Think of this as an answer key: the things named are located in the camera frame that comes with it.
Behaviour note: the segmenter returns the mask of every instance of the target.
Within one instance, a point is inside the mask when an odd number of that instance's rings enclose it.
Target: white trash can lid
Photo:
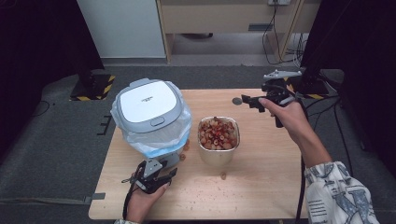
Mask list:
[[[143,78],[120,92],[117,109],[129,131],[148,133],[172,123],[183,108],[172,86],[162,80]]]

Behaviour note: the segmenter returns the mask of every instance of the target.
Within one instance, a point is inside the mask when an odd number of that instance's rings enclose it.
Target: plastic bag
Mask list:
[[[149,133],[134,133],[129,131],[120,121],[120,115],[117,109],[117,101],[120,98],[120,94],[117,95],[110,110],[116,125],[122,131],[124,140],[149,159],[181,149],[186,144],[190,135],[192,124],[190,108],[184,102],[180,89],[170,81],[166,81],[166,83],[172,86],[177,92],[183,110],[177,119],[159,130]]]

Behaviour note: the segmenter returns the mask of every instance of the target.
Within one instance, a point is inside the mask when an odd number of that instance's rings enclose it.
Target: white cabinet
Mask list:
[[[165,58],[155,0],[78,0],[101,58]]]

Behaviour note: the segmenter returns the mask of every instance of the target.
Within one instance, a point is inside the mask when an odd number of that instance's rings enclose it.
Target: power outlet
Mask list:
[[[290,5],[290,0],[268,0],[268,5],[274,6],[275,3],[278,6],[288,6]]]

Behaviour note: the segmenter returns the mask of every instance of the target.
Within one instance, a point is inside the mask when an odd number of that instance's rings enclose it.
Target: wooden table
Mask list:
[[[275,126],[268,112],[234,105],[241,94],[263,95],[256,89],[183,90],[192,113],[190,148],[177,164],[172,185],[153,206],[147,219],[272,219],[294,218],[300,193],[300,151],[287,131]],[[206,165],[199,156],[197,126],[202,118],[226,116],[236,120],[241,134],[231,163]],[[128,178],[144,157],[131,148],[116,128],[93,200],[91,219],[121,218]],[[305,204],[302,217],[306,217]]]

